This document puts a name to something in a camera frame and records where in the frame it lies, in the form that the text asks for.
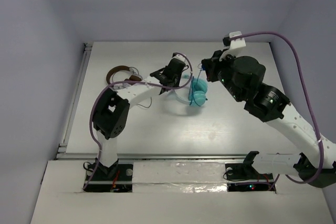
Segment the teal white headphones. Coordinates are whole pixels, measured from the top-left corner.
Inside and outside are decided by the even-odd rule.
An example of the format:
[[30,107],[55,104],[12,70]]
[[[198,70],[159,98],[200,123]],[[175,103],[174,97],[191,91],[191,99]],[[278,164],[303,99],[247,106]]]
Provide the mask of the teal white headphones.
[[192,77],[190,85],[184,87],[184,89],[188,90],[186,97],[180,96],[177,92],[182,91],[182,89],[171,91],[178,102],[193,107],[201,107],[207,101],[206,93],[208,91],[208,84],[204,79]]

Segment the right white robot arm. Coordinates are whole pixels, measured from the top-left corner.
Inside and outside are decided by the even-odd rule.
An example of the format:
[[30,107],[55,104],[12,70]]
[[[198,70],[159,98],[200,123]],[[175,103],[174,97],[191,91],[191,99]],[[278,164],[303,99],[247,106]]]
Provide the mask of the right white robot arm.
[[279,89],[263,82],[264,65],[250,56],[222,56],[215,51],[201,61],[207,81],[219,81],[235,101],[245,102],[244,109],[285,136],[298,154],[267,154],[251,151],[233,168],[229,177],[238,180],[259,174],[284,174],[299,183],[325,188],[335,184],[335,144],[316,130],[298,113]]

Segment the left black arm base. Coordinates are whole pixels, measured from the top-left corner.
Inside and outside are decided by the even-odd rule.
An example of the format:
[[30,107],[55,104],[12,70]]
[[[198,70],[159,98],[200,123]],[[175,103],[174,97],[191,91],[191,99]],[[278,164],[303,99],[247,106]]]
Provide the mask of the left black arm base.
[[94,171],[96,164],[84,162],[83,168],[86,171],[83,190],[88,193],[131,193],[133,164],[118,164],[116,162],[110,168],[103,168],[101,165]]

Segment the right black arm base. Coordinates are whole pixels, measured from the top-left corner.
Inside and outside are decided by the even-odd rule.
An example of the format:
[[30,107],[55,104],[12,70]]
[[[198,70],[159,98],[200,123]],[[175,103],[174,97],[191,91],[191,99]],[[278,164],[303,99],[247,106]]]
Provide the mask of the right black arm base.
[[273,175],[259,173],[252,167],[257,154],[259,154],[258,151],[251,151],[242,163],[229,163],[225,165],[223,178],[228,182],[228,192],[276,192]]

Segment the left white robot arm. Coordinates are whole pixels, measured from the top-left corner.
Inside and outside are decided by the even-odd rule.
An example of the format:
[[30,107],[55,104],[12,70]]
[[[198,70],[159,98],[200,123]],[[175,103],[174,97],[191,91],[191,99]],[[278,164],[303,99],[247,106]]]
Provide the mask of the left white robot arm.
[[99,148],[94,170],[98,169],[103,178],[116,175],[117,137],[125,129],[129,110],[144,100],[179,89],[183,69],[189,64],[184,55],[177,54],[167,66],[142,81],[126,81],[130,86],[118,91],[109,84],[101,91],[91,110],[89,131]]

